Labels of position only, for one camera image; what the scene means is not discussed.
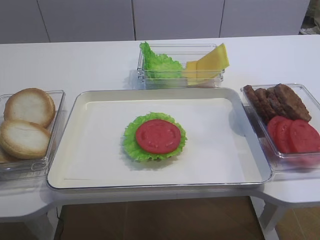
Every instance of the white tray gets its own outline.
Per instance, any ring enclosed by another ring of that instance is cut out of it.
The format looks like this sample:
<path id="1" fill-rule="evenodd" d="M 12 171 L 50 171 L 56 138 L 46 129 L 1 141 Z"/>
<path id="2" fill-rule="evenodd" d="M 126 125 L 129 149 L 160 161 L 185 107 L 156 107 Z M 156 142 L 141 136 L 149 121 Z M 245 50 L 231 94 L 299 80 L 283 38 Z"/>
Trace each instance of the white tray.
<path id="1" fill-rule="evenodd" d="M 126 126 L 149 112 L 171 115 L 188 138 L 167 160 L 133 162 Z M 239 95 L 229 88 L 88 91 L 75 100 L 47 176 L 54 189 L 185 185 L 251 187 L 271 179 Z"/>

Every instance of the white table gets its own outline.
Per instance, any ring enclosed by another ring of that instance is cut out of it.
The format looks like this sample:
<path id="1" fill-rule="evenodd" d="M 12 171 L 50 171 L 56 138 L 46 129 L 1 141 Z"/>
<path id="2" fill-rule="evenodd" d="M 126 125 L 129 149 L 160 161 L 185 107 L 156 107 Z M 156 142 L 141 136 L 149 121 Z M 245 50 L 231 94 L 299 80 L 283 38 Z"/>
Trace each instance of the white table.
<path id="1" fill-rule="evenodd" d="M 239 92 L 246 84 L 301 83 L 320 100 L 319 35 L 150 42 L 225 43 L 230 67 L 224 74 L 222 87 Z M 64 90 L 66 107 L 70 110 L 76 96 L 84 91 L 132 88 L 138 57 L 138 41 L 0 45 L 0 95 L 30 87 Z M 44 214 L 56 206 L 253 196 L 265 238 L 276 239 L 274 227 L 287 208 L 320 206 L 320 178 L 293 180 L 289 173 L 282 177 L 285 180 L 273 180 L 257 188 L 159 187 L 74 192 L 53 191 L 44 177 L 0 182 L 0 221 L 25 221 L 39 238 L 48 239 L 46 231 L 53 232 L 54 224 L 46 221 Z"/>

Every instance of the cable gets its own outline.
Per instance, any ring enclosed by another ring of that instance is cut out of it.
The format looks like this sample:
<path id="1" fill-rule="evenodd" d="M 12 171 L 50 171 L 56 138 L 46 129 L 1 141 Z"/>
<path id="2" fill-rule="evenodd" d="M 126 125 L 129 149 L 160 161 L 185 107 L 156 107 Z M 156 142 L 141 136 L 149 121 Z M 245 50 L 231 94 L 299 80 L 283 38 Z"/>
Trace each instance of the cable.
<path id="1" fill-rule="evenodd" d="M 56 207 L 55 210 L 56 210 L 56 218 L 57 218 L 59 221 L 61 221 L 61 224 L 62 224 L 62 229 L 61 229 L 61 232 L 60 232 L 59 238 L 58 238 L 59 240 L 61 240 L 62 233 L 64 232 L 65 222 L 64 222 L 64 220 L 63 220 L 61 217 L 59 217 L 59 215 L 58 215 L 58 207 Z"/>

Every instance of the table leg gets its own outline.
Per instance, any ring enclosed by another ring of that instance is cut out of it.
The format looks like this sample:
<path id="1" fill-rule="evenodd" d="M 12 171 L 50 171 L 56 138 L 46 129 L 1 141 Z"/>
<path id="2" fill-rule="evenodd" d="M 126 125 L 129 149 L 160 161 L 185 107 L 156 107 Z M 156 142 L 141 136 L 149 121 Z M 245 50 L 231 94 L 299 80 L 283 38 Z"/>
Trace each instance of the table leg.
<path id="1" fill-rule="evenodd" d="M 265 202 L 257 197 L 252 196 L 250 198 L 265 240 L 278 240 L 279 237 L 275 227 L 288 209 Z"/>
<path id="2" fill-rule="evenodd" d="M 58 221 L 57 210 L 56 208 L 53 208 L 35 219 L 25 221 L 24 224 L 39 240 L 53 240 Z"/>

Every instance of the cabinet door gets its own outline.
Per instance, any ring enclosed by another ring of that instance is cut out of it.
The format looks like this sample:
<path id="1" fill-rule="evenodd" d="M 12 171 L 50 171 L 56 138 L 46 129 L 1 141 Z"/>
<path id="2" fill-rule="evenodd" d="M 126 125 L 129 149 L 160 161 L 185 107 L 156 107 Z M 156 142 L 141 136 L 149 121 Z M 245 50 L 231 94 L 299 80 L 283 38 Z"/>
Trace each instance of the cabinet door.
<path id="1" fill-rule="evenodd" d="M 37 0 L 0 0 L 0 44 L 49 42 Z"/>
<path id="2" fill-rule="evenodd" d="M 309 0 L 225 0 L 220 37 L 297 35 Z"/>
<path id="3" fill-rule="evenodd" d="M 131 0 L 38 0 L 51 42 L 134 40 Z"/>
<path id="4" fill-rule="evenodd" d="M 133 0 L 137 40 L 218 38 L 224 0 Z"/>

